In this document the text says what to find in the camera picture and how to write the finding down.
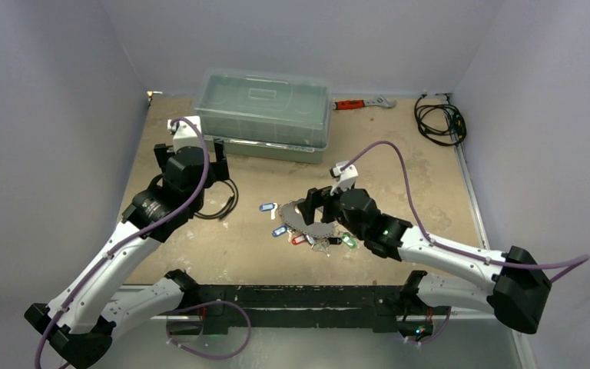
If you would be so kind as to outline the metal keyring plate with keys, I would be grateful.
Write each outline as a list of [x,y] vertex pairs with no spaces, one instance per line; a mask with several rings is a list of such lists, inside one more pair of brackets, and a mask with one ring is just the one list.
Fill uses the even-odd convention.
[[303,199],[292,201],[286,204],[273,203],[274,208],[270,210],[271,216],[281,223],[279,230],[273,235],[287,233],[289,241],[293,245],[308,244],[310,249],[315,252],[321,252],[327,257],[335,248],[356,249],[359,246],[358,241],[348,231],[344,231],[336,223],[323,223],[320,219],[316,221],[316,216],[321,215],[321,210],[313,211],[313,223],[306,224],[303,215],[300,213],[298,205]]

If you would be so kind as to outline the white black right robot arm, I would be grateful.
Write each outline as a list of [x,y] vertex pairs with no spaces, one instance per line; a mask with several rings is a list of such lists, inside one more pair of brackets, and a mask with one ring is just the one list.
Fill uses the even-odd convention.
[[386,214],[362,188],[334,194],[329,187],[311,188],[296,201],[297,218],[306,226],[343,226],[380,258],[435,268],[444,278],[419,274],[404,288],[402,306],[418,313],[425,307],[452,306],[493,314],[505,326],[525,334],[539,329],[552,282],[532,254],[512,246],[488,251],[438,238],[409,221]]

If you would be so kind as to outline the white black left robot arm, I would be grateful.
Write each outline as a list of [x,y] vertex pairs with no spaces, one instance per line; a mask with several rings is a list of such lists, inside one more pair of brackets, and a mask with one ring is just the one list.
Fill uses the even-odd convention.
[[183,271],[170,271],[130,298],[112,297],[131,272],[204,205],[204,189],[229,179],[224,146],[201,177],[204,152],[198,147],[156,145],[161,174],[134,196],[112,236],[80,276],[55,299],[32,304],[25,319],[66,365],[88,368],[133,327],[164,312],[189,314],[198,304],[198,285]]

